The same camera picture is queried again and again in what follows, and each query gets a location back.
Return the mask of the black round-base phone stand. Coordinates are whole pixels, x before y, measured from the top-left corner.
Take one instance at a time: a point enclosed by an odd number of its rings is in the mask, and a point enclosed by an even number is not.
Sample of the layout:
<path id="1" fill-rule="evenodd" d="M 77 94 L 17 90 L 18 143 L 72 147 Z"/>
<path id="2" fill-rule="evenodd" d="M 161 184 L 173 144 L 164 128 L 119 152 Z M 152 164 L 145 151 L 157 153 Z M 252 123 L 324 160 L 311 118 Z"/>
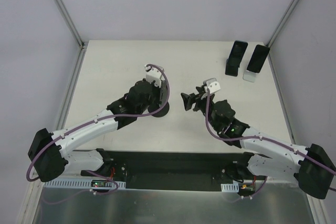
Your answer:
<path id="1" fill-rule="evenodd" d="M 154 103 L 148 107 L 148 112 L 150 113 L 151 116 L 155 118 L 162 118 L 168 114 L 169 109 L 170 109 L 169 103 L 167 103 L 165 106 L 158 103 Z"/>

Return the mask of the silver phone stand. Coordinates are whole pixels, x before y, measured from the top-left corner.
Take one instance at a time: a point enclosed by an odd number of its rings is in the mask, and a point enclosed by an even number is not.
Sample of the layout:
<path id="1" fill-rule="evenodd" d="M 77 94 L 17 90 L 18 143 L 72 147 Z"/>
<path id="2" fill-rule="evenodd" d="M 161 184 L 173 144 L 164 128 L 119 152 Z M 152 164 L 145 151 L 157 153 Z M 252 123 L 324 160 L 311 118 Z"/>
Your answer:
<path id="1" fill-rule="evenodd" d="M 243 74 L 243 79 L 245 81 L 252 82 L 252 83 L 256 81 L 257 77 L 258 77 L 258 73 L 249 71 L 247 69 L 245 70 Z"/>

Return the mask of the blue-edged black phone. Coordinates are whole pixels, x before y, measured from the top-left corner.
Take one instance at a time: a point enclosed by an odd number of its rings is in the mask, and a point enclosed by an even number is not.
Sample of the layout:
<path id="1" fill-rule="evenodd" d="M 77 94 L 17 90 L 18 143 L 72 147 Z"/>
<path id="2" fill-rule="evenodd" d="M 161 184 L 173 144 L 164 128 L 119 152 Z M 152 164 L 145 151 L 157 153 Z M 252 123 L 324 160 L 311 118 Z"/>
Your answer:
<path id="1" fill-rule="evenodd" d="M 231 67 L 238 67 L 242 61 L 242 58 L 246 52 L 248 42 L 235 40 L 227 59 L 227 64 Z"/>

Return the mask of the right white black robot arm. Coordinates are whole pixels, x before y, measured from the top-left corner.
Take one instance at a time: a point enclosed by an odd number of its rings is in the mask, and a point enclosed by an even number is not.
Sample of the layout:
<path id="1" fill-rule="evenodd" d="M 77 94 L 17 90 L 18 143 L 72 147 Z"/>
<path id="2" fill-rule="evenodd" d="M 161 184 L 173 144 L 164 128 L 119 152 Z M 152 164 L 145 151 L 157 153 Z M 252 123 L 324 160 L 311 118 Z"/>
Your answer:
<path id="1" fill-rule="evenodd" d="M 323 147 L 281 141 L 236 119 L 227 100 L 213 101 L 215 92 L 220 90 L 216 81 L 196 89 L 197 93 L 181 93 L 184 109 L 201 111 L 213 138 L 246 149 L 236 164 L 240 178 L 254 175 L 282 179 L 314 198 L 326 198 L 335 177 L 335 165 Z"/>

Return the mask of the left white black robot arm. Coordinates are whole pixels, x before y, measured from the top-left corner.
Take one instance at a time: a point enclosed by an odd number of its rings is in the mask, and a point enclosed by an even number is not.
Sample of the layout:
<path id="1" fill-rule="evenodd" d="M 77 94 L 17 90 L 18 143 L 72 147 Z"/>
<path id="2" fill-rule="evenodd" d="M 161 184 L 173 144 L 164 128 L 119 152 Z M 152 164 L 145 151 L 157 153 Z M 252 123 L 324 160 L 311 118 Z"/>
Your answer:
<path id="1" fill-rule="evenodd" d="M 29 182 L 49 182 L 62 174 L 79 172 L 82 176 L 113 176 L 113 160 L 102 148 L 79 151 L 83 144 L 109 132 L 117 131 L 138 118 L 161 118 L 169 111 L 170 85 L 138 81 L 122 98 L 112 102 L 94 117 L 66 129 L 36 132 L 28 151 Z"/>

